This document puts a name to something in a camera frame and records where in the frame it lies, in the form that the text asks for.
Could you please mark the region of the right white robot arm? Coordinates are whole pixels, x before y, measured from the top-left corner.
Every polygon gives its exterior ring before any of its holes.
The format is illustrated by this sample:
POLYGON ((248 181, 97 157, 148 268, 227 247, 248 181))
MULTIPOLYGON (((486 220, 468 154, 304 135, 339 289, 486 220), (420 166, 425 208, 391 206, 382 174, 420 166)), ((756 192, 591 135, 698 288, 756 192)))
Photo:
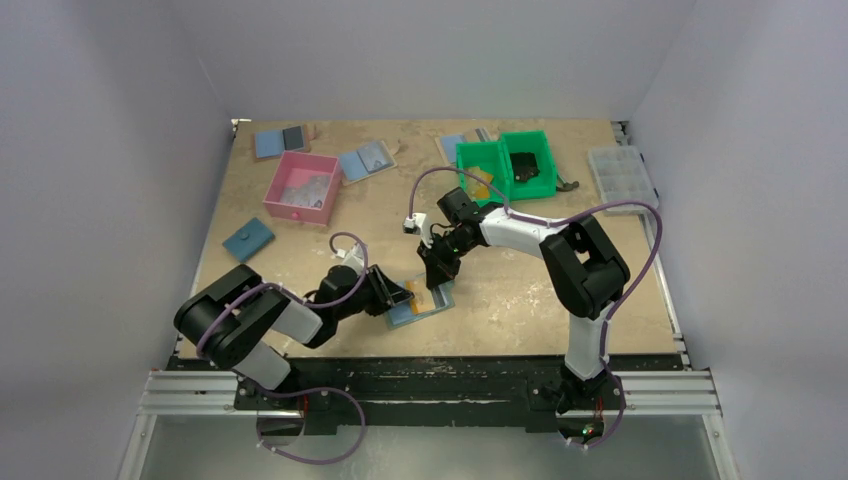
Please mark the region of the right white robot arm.
POLYGON ((434 233, 424 213, 411 213, 403 222, 405 233, 420 238, 417 253, 427 287, 454 280, 462 257, 476 247, 500 247, 542 260, 569 314, 569 344, 554 391, 557 409, 589 406, 611 377, 607 316, 630 280, 629 267, 600 223, 592 215, 549 219, 516 213, 501 203, 479 205, 461 188, 437 205, 448 222, 446 232, 434 233))

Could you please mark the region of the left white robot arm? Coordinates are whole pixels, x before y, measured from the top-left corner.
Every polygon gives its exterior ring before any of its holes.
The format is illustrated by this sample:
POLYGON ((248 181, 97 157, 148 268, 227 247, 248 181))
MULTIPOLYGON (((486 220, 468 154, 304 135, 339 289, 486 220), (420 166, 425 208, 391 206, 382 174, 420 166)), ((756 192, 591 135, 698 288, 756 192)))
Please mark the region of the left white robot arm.
POLYGON ((413 298, 377 265, 364 276, 339 265, 328 270, 312 296, 317 305, 309 307, 240 264, 187 300, 173 324, 201 358, 255 381, 264 401, 284 409, 297 399, 298 382, 290 376, 294 367, 264 341, 267 332, 316 349, 335 336, 342 320, 360 313, 378 316, 413 298))

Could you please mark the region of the orange and white credit card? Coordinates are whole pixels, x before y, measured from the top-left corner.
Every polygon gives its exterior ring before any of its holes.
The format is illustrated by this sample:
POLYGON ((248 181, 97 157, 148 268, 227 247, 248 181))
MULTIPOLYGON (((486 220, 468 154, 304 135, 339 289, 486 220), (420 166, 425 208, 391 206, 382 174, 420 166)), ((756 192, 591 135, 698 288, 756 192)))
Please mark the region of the orange and white credit card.
POLYGON ((427 288, 424 277, 409 279, 404 282, 404 287, 413 293, 413 298, 409 303, 413 315, 427 314, 438 308, 435 297, 432 291, 427 288))

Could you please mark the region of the green card holder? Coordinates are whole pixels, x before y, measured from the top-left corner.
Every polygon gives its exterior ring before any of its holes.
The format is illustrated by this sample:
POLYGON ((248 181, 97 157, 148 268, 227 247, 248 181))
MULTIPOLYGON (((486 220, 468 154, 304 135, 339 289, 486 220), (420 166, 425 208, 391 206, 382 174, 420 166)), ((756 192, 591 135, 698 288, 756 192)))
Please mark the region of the green card holder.
POLYGON ((418 320, 436 315, 455 306, 452 295, 452 280, 434 289, 426 286, 426 275, 420 273, 400 283, 400 286, 413 293, 411 300, 392 307, 386 314, 389 329, 397 329, 418 320))

